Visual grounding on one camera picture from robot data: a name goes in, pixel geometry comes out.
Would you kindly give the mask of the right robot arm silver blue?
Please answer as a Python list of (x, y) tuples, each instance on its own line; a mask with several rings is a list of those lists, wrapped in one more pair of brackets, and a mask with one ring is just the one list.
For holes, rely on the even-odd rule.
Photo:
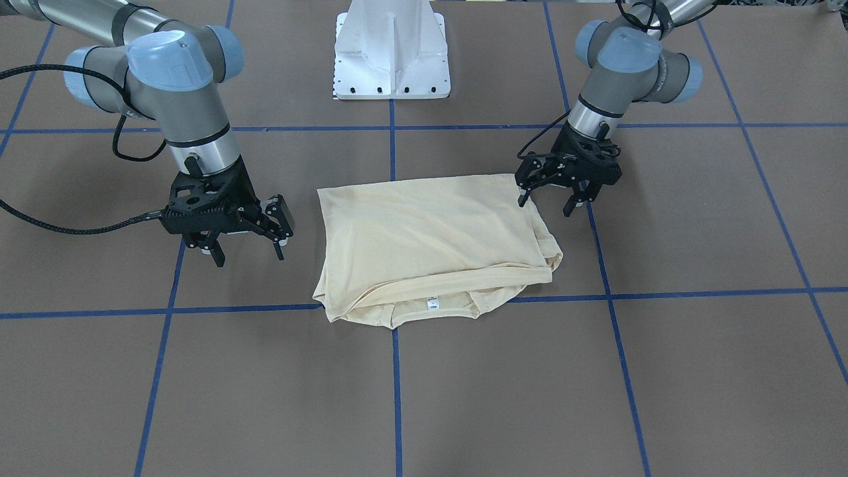
[(63, 72), (67, 90), (83, 105), (119, 114), (113, 153), (128, 118), (154, 121), (178, 166), (167, 204), (100, 229), (66, 229), (13, 209), (9, 214), (62, 235), (103, 235), (143, 221), (159, 221), (186, 247), (223, 266), (221, 235), (254, 233), (272, 241), (276, 256), (293, 236), (284, 197), (257, 198), (218, 85), (238, 76), (244, 52), (221, 25), (189, 25), (130, 1), (3, 1), (2, 15), (67, 27), (97, 41), (64, 64), (31, 64), (2, 72)]

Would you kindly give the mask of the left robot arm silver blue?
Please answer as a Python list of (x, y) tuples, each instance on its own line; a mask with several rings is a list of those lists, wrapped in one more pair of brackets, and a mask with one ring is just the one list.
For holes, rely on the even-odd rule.
[(537, 154), (523, 147), (517, 153), (518, 205), (524, 206), (536, 188), (566, 187), (572, 196), (563, 213), (570, 215), (618, 182), (621, 150), (612, 136), (630, 105), (685, 101), (702, 84), (699, 61), (666, 50), (663, 39), (716, 6), (714, 1), (635, 1), (625, 9), (618, 3), (618, 18), (582, 27), (574, 51), (590, 75), (569, 111), (555, 121), (561, 130), (551, 151)]

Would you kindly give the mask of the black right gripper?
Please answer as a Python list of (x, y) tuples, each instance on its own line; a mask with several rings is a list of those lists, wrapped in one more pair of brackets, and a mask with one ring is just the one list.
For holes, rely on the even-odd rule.
[(294, 220), (280, 194), (261, 201), (242, 158), (215, 174), (203, 174), (200, 157), (190, 155), (186, 170), (172, 182), (169, 200), (160, 221), (173, 235), (185, 237), (187, 248), (212, 257), (218, 268), (225, 265), (220, 235), (252, 232), (272, 241), (278, 260), (294, 235)]

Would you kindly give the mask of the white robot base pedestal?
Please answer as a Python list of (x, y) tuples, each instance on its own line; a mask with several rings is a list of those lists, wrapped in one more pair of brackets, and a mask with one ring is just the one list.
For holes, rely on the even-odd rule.
[(446, 99), (445, 18), (429, 1), (352, 1), (335, 21), (333, 97)]

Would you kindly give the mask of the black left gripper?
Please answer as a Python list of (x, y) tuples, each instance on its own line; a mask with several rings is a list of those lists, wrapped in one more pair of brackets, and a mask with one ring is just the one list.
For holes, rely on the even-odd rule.
[(517, 203), (524, 207), (538, 187), (549, 184), (570, 187), (572, 196), (563, 206), (564, 217), (570, 217), (576, 208), (594, 202), (600, 186), (617, 183), (623, 175), (617, 162), (621, 149), (611, 140), (602, 138), (600, 133), (588, 138), (572, 127), (564, 126), (549, 153), (527, 150), (549, 130), (550, 126), (536, 134), (517, 153), (517, 159), (521, 161), (515, 173), (515, 183), (519, 187)]

